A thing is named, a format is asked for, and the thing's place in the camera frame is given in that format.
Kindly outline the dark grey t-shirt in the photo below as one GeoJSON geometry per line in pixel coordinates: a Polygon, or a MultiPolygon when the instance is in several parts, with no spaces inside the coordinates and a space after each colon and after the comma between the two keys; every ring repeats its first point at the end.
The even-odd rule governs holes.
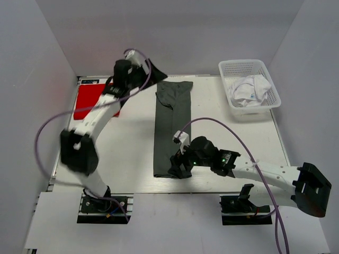
{"type": "Polygon", "coordinates": [[[162,81],[157,84],[153,155],[154,177],[172,177],[168,173],[171,168],[170,157],[180,149],[173,142],[173,136],[191,121],[192,88],[192,81],[162,81]]]}

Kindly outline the white t-shirt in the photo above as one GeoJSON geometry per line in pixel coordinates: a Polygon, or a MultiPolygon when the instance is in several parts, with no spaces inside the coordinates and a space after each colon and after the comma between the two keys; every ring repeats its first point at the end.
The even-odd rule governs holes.
{"type": "Polygon", "coordinates": [[[250,75],[233,82],[228,92],[233,106],[255,107],[266,101],[271,87],[271,83],[262,75],[250,75]]]}

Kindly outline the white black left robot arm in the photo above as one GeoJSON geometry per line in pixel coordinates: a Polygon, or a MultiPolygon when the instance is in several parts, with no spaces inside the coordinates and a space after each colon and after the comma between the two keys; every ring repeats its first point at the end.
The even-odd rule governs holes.
{"type": "Polygon", "coordinates": [[[111,196],[108,185],[97,170],[99,157],[95,142],[101,131],[120,112],[133,89],[147,89],[167,77],[149,59],[144,62],[134,57],[117,60],[113,67],[113,76],[106,80],[95,106],[79,125],[71,130],[62,130],[61,163],[78,177],[85,194],[98,199],[111,196]]]}

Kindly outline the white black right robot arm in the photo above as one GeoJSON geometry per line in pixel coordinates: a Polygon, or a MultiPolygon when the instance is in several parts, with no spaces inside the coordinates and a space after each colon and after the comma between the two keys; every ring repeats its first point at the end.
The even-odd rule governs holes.
{"type": "Polygon", "coordinates": [[[257,207],[272,205],[296,207],[313,217],[324,217],[332,185],[313,164],[301,167],[275,166],[252,162],[236,151],[222,150],[204,136],[189,140],[187,133],[178,132],[173,142],[179,144],[170,158],[168,173],[178,179],[190,177],[193,167],[208,167],[222,177],[242,178],[267,183],[268,190],[245,184],[233,206],[237,212],[254,212],[257,207]]]}

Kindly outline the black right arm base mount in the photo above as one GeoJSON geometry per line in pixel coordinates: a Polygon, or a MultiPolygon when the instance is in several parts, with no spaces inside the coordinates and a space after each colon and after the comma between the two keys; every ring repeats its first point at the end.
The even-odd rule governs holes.
{"type": "Polygon", "coordinates": [[[272,224],[270,206],[256,206],[249,200],[253,187],[254,184],[245,184],[238,195],[220,196],[223,226],[272,224]]]}

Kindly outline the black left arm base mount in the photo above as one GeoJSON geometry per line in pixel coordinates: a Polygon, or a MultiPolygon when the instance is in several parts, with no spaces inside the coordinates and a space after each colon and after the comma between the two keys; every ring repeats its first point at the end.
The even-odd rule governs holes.
{"type": "Polygon", "coordinates": [[[95,199],[83,191],[79,204],[78,224],[128,224],[132,215],[133,195],[111,195],[114,201],[95,199]]]}

